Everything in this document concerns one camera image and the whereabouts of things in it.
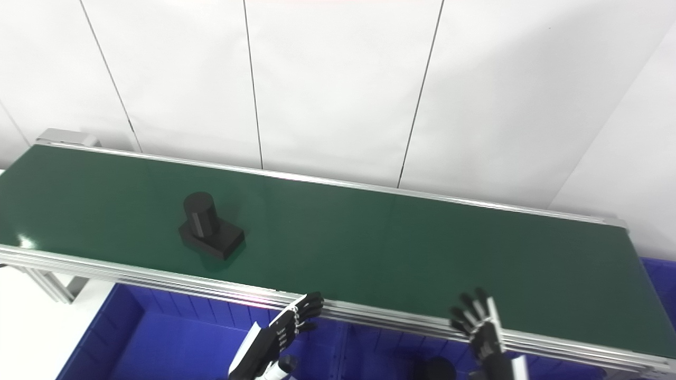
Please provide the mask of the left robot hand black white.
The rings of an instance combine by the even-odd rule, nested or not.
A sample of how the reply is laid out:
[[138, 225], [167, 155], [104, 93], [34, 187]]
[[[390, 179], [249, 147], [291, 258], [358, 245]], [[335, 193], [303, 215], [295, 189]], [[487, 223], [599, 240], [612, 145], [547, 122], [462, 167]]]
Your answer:
[[320, 292], [307, 293], [289, 303], [266, 327], [253, 323], [228, 369], [228, 379], [288, 379], [298, 358], [285, 355], [299, 335], [315, 330], [312, 318], [323, 312]]

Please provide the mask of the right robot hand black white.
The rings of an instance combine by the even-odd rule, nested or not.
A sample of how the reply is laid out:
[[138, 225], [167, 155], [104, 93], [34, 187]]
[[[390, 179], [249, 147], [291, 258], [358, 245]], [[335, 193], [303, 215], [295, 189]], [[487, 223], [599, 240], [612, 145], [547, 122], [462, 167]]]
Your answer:
[[493, 300], [481, 287], [475, 295], [461, 293], [461, 307], [449, 309], [450, 327], [468, 340], [478, 369], [468, 379], [530, 379], [525, 356], [512, 357], [504, 343], [501, 319]]

